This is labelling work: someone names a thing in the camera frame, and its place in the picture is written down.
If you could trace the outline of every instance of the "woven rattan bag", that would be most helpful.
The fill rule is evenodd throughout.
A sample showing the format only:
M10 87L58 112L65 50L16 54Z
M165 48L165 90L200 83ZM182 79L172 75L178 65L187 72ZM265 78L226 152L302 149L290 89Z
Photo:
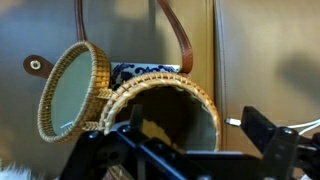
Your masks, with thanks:
M161 7L178 35L183 50L182 68L178 65L111 63L110 79L112 83L109 84L110 65L104 53L88 42L85 37L82 0L74 0L78 42L67 49L57 64L53 65L37 55L26 58L24 67L28 73L48 78L38 111L38 129L45 141L71 141L75 140L83 131L98 129L101 108L110 97L111 88L116 89L123 81L132 76L138 76L148 71L178 72L181 70L181 72L187 73L191 70L190 43L171 9L164 6L163 2L159 2L162 3ZM82 67L76 66L81 61L82 63L86 61L87 66L90 66L91 69L83 67L83 65ZM90 70L91 73L84 73L83 69Z
M151 72L126 81L113 91L100 119L108 134L116 122L128 120L135 104L143 106L142 131L179 151L216 151L220 147L220 120L208 94L188 78L193 63L190 42L165 0L157 0L166 13L182 52L180 73ZM110 169L116 179L127 179L119 167Z

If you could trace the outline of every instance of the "wall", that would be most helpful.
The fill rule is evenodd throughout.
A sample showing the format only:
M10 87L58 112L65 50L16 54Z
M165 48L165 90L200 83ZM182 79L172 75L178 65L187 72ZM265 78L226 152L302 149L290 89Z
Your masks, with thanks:
M212 2L168 2L194 49L191 79L212 96ZM89 41L110 61L180 63L173 31L154 1L84 1L84 21ZM46 80L27 74L22 62L37 54L55 63L76 42L73 1L0 1L0 42L0 157L56 176L73 143L40 138L37 109Z
M241 119L244 106L279 126L319 118L319 7L316 0L215 0L215 92L223 119ZM261 155L240 128L223 131L225 150Z

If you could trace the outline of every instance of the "leather handle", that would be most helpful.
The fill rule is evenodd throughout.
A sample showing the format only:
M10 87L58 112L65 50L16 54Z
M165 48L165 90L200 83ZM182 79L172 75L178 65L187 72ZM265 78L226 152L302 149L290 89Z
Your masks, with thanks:
M189 38L184 31L180 21L177 16L174 14L166 0L157 0L160 6L162 7L164 13L166 14L174 33L179 41L180 50L182 54L182 68L180 73L189 74L193 66L193 52Z
M30 55L23 61L23 68L31 75L48 79L54 65L38 55Z
M82 0L74 0L74 12L77 29L77 40L84 41L86 40L86 33L83 24Z
M182 67L180 73L189 74L193 66L193 53L189 38L184 31L180 21L177 16L174 14L166 0L157 0L163 9L165 15L167 16L171 27L174 30L174 33L179 41L179 46L182 54ZM83 16L82 16L82 0L75 0L75 19L76 19L76 28L77 28L77 39L78 41L86 40L85 29L83 25Z

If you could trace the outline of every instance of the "round metal rivet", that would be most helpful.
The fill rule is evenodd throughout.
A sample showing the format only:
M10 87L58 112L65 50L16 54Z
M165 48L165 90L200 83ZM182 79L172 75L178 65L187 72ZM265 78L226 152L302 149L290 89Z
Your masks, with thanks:
M34 70L39 70L41 68L41 63L38 60L33 60L30 62L30 66Z

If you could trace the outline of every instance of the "woven handle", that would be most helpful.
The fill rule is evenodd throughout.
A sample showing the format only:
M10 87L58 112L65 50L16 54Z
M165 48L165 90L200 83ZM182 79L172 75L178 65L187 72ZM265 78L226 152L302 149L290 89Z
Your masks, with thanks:
M182 68L180 73L189 74L193 66L193 53L190 45L189 38L184 31L180 21L177 16L174 14L166 0L157 0L163 9L165 15L167 16L174 33L179 41L179 46L182 54ZM75 19L76 19L76 28L77 28L77 39L78 41L86 40L85 28L83 25L82 17L82 0L75 0Z

